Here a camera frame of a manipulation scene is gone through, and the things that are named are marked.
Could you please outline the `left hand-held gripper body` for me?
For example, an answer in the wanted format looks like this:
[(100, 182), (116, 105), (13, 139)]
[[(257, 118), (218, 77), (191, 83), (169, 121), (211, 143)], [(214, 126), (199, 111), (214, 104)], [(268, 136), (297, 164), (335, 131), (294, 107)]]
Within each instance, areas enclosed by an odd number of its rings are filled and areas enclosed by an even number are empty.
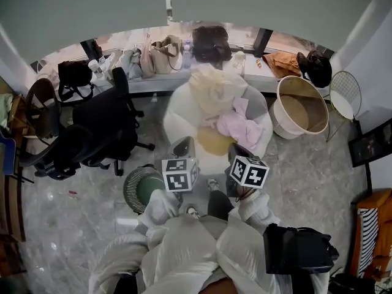
[(167, 192), (191, 192), (199, 176), (194, 139), (180, 138), (162, 160), (162, 175)]

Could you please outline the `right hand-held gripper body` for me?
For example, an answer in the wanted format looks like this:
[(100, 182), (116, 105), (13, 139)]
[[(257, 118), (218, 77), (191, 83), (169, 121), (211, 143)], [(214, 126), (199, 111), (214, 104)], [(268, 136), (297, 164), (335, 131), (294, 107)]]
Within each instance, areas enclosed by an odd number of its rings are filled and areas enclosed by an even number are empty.
[(261, 189), (269, 166), (246, 148), (232, 143), (228, 148), (229, 167), (225, 169), (226, 190), (229, 197), (239, 197), (239, 186)]

